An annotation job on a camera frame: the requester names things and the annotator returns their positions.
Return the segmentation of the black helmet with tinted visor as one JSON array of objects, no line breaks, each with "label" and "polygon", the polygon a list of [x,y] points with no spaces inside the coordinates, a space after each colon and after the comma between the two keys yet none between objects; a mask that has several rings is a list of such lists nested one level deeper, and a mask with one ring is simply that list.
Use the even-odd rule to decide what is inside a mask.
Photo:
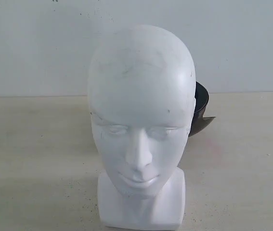
[{"label": "black helmet with tinted visor", "polygon": [[196,82],[195,99],[196,106],[191,123],[189,137],[204,130],[215,118],[214,116],[204,117],[204,112],[209,102],[209,93],[207,89],[198,82]]}]

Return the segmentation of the white mannequin head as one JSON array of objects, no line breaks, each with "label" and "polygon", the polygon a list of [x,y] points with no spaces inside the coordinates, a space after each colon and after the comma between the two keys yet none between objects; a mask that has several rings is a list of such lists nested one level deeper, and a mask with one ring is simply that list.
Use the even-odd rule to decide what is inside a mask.
[{"label": "white mannequin head", "polygon": [[101,222],[174,231],[183,220],[185,176],[178,164],[194,115],[195,66],[186,45],[151,25],[104,39],[89,69],[92,135],[104,170]]}]

